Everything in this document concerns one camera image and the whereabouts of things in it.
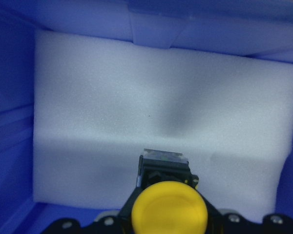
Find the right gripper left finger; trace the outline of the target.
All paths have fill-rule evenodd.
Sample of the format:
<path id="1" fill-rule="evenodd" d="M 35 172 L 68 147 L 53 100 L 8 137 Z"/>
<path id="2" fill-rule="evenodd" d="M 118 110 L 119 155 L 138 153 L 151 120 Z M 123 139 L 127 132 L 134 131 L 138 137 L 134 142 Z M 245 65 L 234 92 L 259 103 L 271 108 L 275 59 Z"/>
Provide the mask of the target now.
<path id="1" fill-rule="evenodd" d="M 45 228 L 46 234 L 133 234 L 131 214 L 137 191 L 133 190 L 120 210 L 99 213 L 93 222 L 82 226 L 73 218 L 61 218 Z"/>

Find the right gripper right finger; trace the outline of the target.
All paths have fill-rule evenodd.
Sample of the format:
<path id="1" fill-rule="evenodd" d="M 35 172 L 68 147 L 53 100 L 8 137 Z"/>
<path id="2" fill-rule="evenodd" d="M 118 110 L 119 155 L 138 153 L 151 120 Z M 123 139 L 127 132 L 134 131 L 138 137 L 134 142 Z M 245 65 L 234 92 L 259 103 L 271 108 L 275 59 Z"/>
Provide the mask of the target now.
<path id="1" fill-rule="evenodd" d="M 222 214 L 205 197 L 208 211 L 207 234 L 293 234 L 293 219 L 284 214 L 268 214 L 252 222 L 236 212 Z"/>

